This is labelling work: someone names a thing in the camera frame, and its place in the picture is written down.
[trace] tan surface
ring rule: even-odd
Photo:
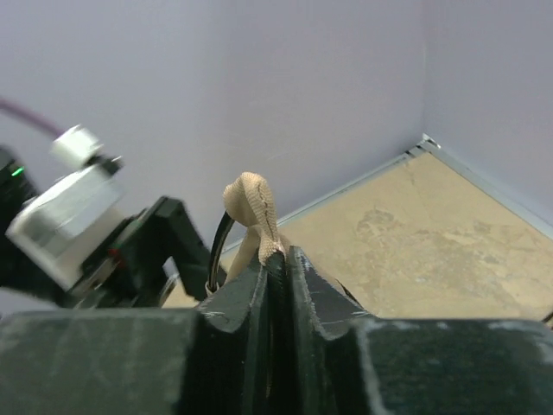
[[[553,242],[430,154],[281,230],[379,316],[541,318],[553,307]]]

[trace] green light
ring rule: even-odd
[[[20,167],[19,169],[14,171],[11,175],[12,175],[12,177],[19,176],[24,170],[25,170],[24,167]]]

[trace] cable connector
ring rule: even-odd
[[[50,152],[72,170],[85,167],[102,149],[99,140],[86,128],[76,125],[57,138]]]

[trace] stained surface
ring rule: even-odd
[[[553,241],[430,154],[282,231],[378,316],[540,318],[553,307]]]

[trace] cable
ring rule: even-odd
[[[58,138],[65,132],[65,130],[58,128],[55,124],[51,124],[40,115],[6,98],[0,97],[0,111],[6,112],[11,117],[18,118],[24,123],[35,127],[37,130],[47,133],[53,139]]]

